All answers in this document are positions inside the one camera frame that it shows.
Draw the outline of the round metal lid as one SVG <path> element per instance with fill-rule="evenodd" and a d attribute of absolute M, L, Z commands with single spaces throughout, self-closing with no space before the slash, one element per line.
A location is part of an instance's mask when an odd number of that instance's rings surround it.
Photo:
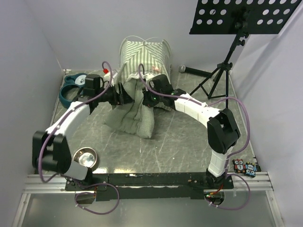
<path fill-rule="evenodd" d="M 74 153 L 72 159 L 82 166 L 91 168 L 93 171 L 97 169 L 99 163 L 97 152 L 91 147 L 80 148 Z"/>

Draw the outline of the green striped pet tent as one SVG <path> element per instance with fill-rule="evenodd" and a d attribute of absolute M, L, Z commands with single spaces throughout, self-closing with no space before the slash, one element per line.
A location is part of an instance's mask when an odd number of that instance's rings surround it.
<path fill-rule="evenodd" d="M 125 83 L 138 79 L 139 64 L 143 64 L 145 73 L 164 74 L 170 79 L 171 61 L 166 46 L 154 40 L 153 43 L 144 44 L 134 39 L 129 38 L 122 48 L 118 81 Z"/>

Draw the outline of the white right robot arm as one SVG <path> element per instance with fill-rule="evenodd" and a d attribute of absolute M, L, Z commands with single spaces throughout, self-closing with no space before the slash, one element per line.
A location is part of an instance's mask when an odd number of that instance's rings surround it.
<path fill-rule="evenodd" d="M 207 171 L 207 184 L 211 188 L 218 188 L 223 183 L 225 163 L 232 148 L 240 138 L 240 130 L 230 109 L 223 110 L 208 106 L 205 102 L 194 99 L 182 89 L 174 89 L 164 74 L 152 79 L 143 80 L 143 105 L 154 107 L 159 103 L 175 111 L 184 113 L 207 129 L 208 144 L 212 149 L 212 156 Z"/>

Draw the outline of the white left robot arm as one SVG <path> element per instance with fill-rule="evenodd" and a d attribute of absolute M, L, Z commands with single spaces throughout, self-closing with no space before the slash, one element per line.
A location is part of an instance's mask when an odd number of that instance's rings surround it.
<path fill-rule="evenodd" d="M 42 182 L 44 171 L 77 179 L 76 184 L 83 190 L 93 186 L 92 170 L 73 160 L 68 139 L 94 111 L 99 103 L 122 105 L 132 102 L 121 83 L 117 82 L 118 73 L 108 72 L 103 77 L 87 74 L 77 95 L 70 101 L 66 112 L 45 131 L 33 135 L 32 164 L 38 171 Z"/>

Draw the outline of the green checkered pet cushion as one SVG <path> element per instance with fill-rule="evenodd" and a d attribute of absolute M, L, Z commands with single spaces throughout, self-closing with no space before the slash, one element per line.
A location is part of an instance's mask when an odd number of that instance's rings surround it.
<path fill-rule="evenodd" d="M 153 108 L 143 105 L 144 84 L 138 79 L 131 79 L 123 87 L 133 101 L 110 110 L 104 124 L 113 130 L 135 134 L 143 139 L 151 138 L 155 119 Z"/>

